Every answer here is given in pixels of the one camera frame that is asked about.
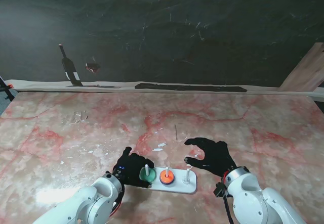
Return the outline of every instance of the robot wrist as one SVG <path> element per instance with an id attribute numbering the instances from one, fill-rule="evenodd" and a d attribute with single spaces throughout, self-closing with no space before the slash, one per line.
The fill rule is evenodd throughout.
<path id="1" fill-rule="evenodd" d="M 228 186 L 238 177 L 246 174 L 246 173 L 250 173 L 250 171 L 248 170 L 247 167 L 245 166 L 241 166 L 241 167 L 236 167 L 233 169 L 230 169 L 226 172 L 224 172 L 223 175 L 223 183 L 226 186 L 226 188 L 228 188 Z"/>

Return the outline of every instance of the pink marble surface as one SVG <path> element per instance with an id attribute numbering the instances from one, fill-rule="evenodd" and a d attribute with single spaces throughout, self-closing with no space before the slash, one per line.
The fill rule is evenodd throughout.
<path id="1" fill-rule="evenodd" d="M 33 222 L 111 170 L 125 146 L 155 166 L 186 169 L 185 156 L 204 157 L 184 145 L 194 137 L 226 141 L 261 187 L 280 191 L 307 223 L 324 222 L 324 115 L 308 97 L 20 93 L 0 134 L 3 224 Z M 109 223 L 228 223 L 212 194 L 218 177 L 192 170 L 196 194 L 127 187 Z"/>

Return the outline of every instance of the dark wall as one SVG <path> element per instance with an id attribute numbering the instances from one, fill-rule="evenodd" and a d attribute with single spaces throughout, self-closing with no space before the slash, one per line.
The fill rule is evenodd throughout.
<path id="1" fill-rule="evenodd" d="M 280 86 L 324 41 L 324 0 L 0 0 L 0 75 Z M 98 63 L 97 74 L 85 63 Z"/>

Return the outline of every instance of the cable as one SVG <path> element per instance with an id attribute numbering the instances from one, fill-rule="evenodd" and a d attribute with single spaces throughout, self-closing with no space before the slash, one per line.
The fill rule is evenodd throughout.
<path id="1" fill-rule="evenodd" d="M 112 216 L 113 214 L 115 214 L 115 212 L 118 210 L 118 208 L 120 207 L 121 203 L 122 203 L 122 198 L 124 197 L 124 193 L 125 193 L 125 186 L 122 184 L 121 185 L 121 192 L 118 195 L 117 199 L 116 199 L 116 204 L 114 205 L 114 207 L 111 210 L 110 216 Z"/>
<path id="2" fill-rule="evenodd" d="M 117 210 L 119 209 L 119 207 L 121 206 L 121 204 L 122 204 L 121 202 L 120 202 L 119 204 L 117 204 L 117 203 L 115 204 L 115 206 L 117 206 L 117 207 L 115 208 L 114 211 L 111 212 L 111 214 L 110 214 L 109 217 L 111 217 L 112 215 L 114 215 L 114 214 L 117 212 Z"/>
<path id="3" fill-rule="evenodd" d="M 227 202 L 227 198 L 226 198 L 226 194 L 225 194 L 225 189 L 222 189 L 222 194 L 223 194 L 223 200 L 224 200 L 224 205 L 225 205 L 225 210 L 226 210 L 226 214 L 228 217 L 228 221 L 230 224 L 234 224 L 234 221 L 231 216 L 231 212 L 229 211 L 228 202 Z"/>

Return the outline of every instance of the wooden board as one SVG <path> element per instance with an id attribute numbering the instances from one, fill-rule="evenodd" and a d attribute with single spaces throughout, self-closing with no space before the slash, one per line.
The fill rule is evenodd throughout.
<path id="1" fill-rule="evenodd" d="M 324 44 L 315 43 L 285 79 L 279 91 L 314 91 L 324 81 Z"/>

